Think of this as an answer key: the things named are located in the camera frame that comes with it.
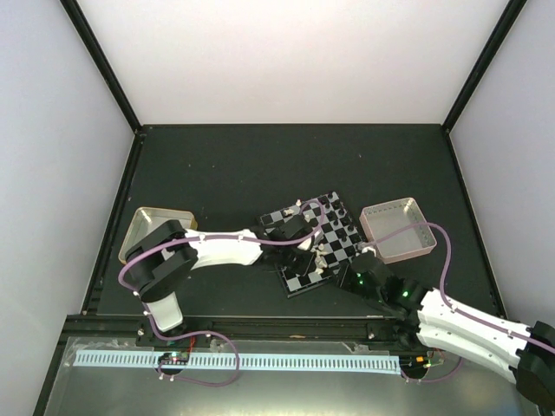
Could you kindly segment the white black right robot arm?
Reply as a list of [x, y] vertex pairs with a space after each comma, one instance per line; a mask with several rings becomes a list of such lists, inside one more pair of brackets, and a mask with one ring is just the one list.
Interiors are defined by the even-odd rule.
[[396, 343], [422, 344], [486, 367], [515, 384], [535, 405], [554, 408], [554, 328], [528, 326], [486, 314], [437, 288], [398, 277], [372, 252], [342, 265], [337, 285], [394, 317]]

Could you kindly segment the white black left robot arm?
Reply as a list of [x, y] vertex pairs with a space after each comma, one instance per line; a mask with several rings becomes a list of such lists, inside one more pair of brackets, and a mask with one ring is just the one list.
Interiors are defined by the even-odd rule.
[[170, 219], [124, 252], [118, 281], [140, 300], [153, 319], [157, 337], [167, 346], [175, 346], [186, 336], [176, 291], [191, 271], [260, 263], [308, 269], [312, 249], [322, 235], [321, 222], [301, 214], [270, 229], [251, 227], [233, 232], [191, 230]]

